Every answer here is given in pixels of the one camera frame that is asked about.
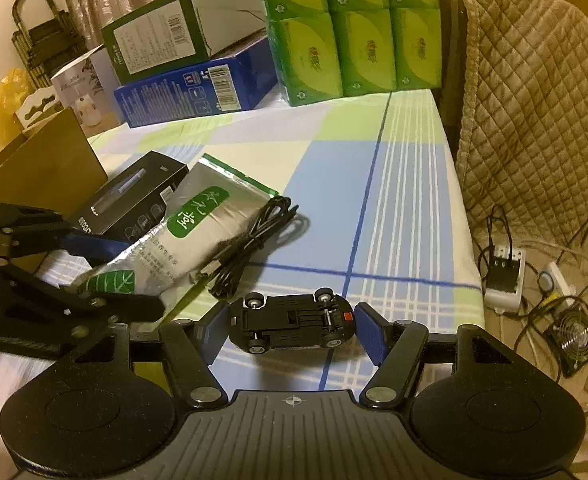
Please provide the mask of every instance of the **icon on blue box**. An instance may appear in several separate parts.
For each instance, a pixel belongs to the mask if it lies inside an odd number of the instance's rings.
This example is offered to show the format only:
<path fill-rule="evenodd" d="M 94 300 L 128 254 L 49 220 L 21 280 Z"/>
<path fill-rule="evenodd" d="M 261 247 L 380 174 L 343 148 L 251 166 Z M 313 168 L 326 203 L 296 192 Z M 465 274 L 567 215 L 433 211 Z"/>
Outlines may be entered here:
<path fill-rule="evenodd" d="M 197 86 L 195 88 L 189 89 L 189 96 L 194 101 L 203 101 L 203 99 L 207 99 L 207 93 L 202 86 Z"/>
<path fill-rule="evenodd" d="M 209 106 L 208 101 L 200 101 L 198 103 L 194 103 L 194 108 L 196 108 L 196 113 L 199 115 L 212 113 L 212 108 Z"/>
<path fill-rule="evenodd" d="M 188 85 L 197 85 L 200 84 L 200 76 L 198 72 L 189 72 L 183 74 L 183 79 Z"/>

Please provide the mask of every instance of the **yellow plastic bag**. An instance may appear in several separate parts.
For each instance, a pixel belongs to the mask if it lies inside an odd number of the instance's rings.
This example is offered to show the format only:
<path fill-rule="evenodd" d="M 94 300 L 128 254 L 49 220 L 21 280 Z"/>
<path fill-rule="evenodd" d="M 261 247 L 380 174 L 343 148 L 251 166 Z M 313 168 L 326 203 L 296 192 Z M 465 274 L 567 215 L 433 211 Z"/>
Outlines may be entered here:
<path fill-rule="evenodd" d="M 0 150 L 23 131 L 15 115 L 27 96 L 34 92 L 27 71 L 12 68 L 0 83 Z"/>

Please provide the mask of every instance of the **black toy car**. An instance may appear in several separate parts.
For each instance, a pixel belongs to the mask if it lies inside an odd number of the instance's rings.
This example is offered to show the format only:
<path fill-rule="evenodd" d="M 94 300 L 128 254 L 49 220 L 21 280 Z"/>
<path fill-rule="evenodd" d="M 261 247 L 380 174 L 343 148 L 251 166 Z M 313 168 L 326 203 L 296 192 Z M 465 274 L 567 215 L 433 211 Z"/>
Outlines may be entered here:
<path fill-rule="evenodd" d="M 351 306 L 331 288 L 265 297 L 252 292 L 230 307 L 232 343 L 251 354 L 270 348 L 335 348 L 354 335 Z"/>

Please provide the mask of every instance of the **quilted chair cover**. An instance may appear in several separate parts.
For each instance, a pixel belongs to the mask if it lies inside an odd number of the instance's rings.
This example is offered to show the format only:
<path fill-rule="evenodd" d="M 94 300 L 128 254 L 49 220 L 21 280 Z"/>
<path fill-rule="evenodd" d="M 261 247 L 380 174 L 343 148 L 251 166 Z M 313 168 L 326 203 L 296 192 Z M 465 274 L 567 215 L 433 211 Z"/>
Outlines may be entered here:
<path fill-rule="evenodd" d="M 462 0 L 456 171 L 472 226 L 566 242 L 588 216 L 588 19 L 562 0 Z"/>

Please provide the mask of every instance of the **ribbed gray plate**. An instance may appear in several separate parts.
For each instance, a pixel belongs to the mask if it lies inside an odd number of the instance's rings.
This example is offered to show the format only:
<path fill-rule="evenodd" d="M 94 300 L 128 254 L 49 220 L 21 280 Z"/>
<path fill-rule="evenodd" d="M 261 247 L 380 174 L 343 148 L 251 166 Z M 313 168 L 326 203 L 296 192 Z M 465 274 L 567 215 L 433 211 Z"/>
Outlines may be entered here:
<path fill-rule="evenodd" d="M 18 480 L 36 480 L 23 473 Z M 239 392 L 190 415 L 173 442 L 115 480 L 456 479 L 424 454 L 392 413 L 359 408 L 346 391 Z M 558 473 L 550 480 L 571 476 Z"/>

